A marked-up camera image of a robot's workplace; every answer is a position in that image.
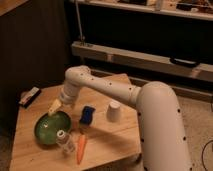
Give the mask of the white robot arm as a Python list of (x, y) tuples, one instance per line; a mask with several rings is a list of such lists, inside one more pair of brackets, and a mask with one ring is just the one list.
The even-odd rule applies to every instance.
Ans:
[(142, 87), (110, 81), (91, 74), (84, 65), (65, 72), (60, 95), (48, 110), (74, 104), (85, 86), (135, 109), (142, 115), (143, 164), (147, 171), (192, 171), (183, 119), (177, 96), (165, 83), (153, 81)]

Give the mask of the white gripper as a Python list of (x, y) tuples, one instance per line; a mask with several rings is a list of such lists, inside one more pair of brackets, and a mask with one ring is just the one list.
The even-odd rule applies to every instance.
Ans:
[(78, 98), (79, 88), (76, 86), (64, 85), (61, 89), (59, 99), (56, 99), (48, 109), (48, 115), (53, 115), (61, 106), (74, 104)]

